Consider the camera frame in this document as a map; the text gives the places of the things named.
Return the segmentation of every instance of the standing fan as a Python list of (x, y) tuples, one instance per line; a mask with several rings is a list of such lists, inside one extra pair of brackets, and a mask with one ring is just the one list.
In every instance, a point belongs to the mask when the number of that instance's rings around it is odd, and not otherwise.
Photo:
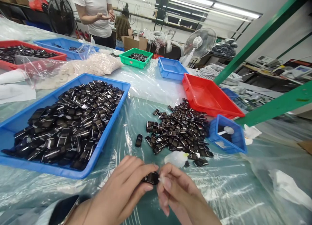
[(50, 0), (48, 16), (52, 31), (71, 36), (75, 30), (75, 19), (72, 8), (67, 0)]
[(217, 34), (211, 28), (201, 28), (192, 33), (184, 44), (183, 66), (187, 67), (191, 59), (197, 60), (208, 54), (216, 40)]

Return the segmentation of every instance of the plastic table cover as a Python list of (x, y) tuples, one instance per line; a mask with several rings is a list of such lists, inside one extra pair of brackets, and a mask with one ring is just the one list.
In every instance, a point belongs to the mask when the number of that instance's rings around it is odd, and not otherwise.
[[(0, 24), (8, 24), (11, 33), (18, 33), (19, 40), (31, 42), (38, 40), (37, 36), (41, 36), (40, 39), (42, 36), (60, 36), (3, 18), (0, 18)], [(10, 31), (0, 33), (0, 38), (10, 38)], [(182, 101), (185, 97), (182, 84), (162, 78), (157, 61), (153, 59), (144, 70), (125, 65), (106, 77), (128, 82), (131, 89), (92, 173), (83, 180), (72, 180), (0, 166), (0, 212), (15, 213), (21, 209), (48, 206), (73, 194), (93, 196), (125, 155), (137, 156), (145, 163), (164, 164), (169, 150), (155, 156), (145, 139), (141, 148), (135, 147), (134, 142), (139, 133), (144, 137), (148, 135), (146, 121), (157, 120), (152, 114), (155, 109), (170, 112), (168, 105)], [(36, 91), (36, 100), (50, 92)], [(0, 122), (33, 102), (35, 100), (0, 105)], [(208, 166), (197, 168), (191, 161), (190, 167), (182, 170), (195, 181), (222, 224), (311, 224), (311, 211), (276, 195), (269, 177), (269, 170), (279, 169), (293, 177), (297, 185), (312, 197), (311, 156), (296, 144), (312, 138), (311, 122), (301, 119), (294, 119), (293, 123), (269, 120), (257, 128), (263, 134), (248, 146), (247, 155), (228, 155), (211, 144), (214, 158), (209, 159)], [(123, 224), (160, 223), (179, 224), (174, 213), (171, 212), (167, 218), (160, 210), (154, 189), (140, 200)]]

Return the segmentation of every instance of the green plastic tray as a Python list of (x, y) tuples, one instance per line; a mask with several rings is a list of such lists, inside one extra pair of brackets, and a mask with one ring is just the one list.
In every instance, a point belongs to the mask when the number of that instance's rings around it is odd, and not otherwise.
[[(141, 61), (138, 61), (138, 60), (135, 60), (135, 59), (128, 58), (128, 56), (133, 54), (133, 53), (142, 54), (142, 55), (147, 56), (148, 58), (147, 58), (147, 60), (145, 62), (141, 62)], [(150, 53), (150, 52), (147, 52), (147, 51), (144, 51), (144, 50), (140, 50), (140, 49), (137, 49), (137, 48), (132, 48), (132, 49), (130, 49), (130, 50), (128, 50), (128, 51), (126, 51), (126, 52), (124, 52), (124, 53), (119, 55), (120, 60), (121, 60), (122, 63), (131, 65), (131, 66), (139, 68), (139, 69), (143, 69), (148, 64), (148, 62), (150, 61), (152, 56), (153, 56), (153, 53)]]

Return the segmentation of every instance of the small white bottle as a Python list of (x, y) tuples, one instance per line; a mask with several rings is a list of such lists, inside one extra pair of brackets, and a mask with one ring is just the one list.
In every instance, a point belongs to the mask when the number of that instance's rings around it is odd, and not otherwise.
[(92, 35), (91, 35), (91, 45), (95, 46), (95, 40), (93, 39)]
[(180, 152), (180, 151), (174, 151), (171, 154), (168, 154), (165, 157), (165, 164), (166, 163), (171, 163), (173, 165), (175, 165), (178, 168), (181, 168), (185, 165), (185, 162), (188, 159), (188, 155), (187, 153), (184, 152)]

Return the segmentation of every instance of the wristwatch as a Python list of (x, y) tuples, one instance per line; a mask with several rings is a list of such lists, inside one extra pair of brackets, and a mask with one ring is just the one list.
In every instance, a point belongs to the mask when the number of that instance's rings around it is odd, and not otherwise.
[(51, 214), (49, 225), (65, 224), (80, 202), (79, 195), (71, 196), (59, 201)]

